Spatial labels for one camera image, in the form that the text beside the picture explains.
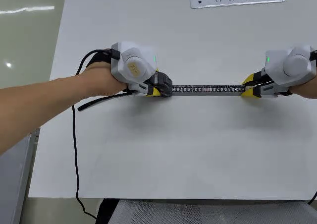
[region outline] table surface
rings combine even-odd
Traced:
[[[156,48],[174,84],[240,83],[266,50],[317,46],[314,2],[193,10],[189,0],[65,0],[51,79],[73,75],[86,52],[129,40]],[[315,103],[131,97],[78,112],[79,196],[310,199]],[[41,129],[29,196],[74,197],[75,188],[67,110]]]

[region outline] gray floor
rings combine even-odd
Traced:
[[[0,11],[32,6],[54,10],[1,14],[0,88],[47,81],[64,0],[0,0]],[[100,199],[83,199],[96,213]],[[22,224],[94,223],[74,198],[26,198]]]

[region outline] tape measure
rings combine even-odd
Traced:
[[[245,85],[173,85],[173,96],[240,96]]]

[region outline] black strap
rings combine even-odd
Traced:
[[[98,52],[96,53],[92,58],[91,60],[89,61],[89,63],[87,64],[86,68],[91,65],[92,63],[95,63],[95,62],[106,62],[108,64],[111,63],[111,53],[110,51],[107,52]]]
[[[99,206],[96,224],[107,224],[120,199],[105,198]]]

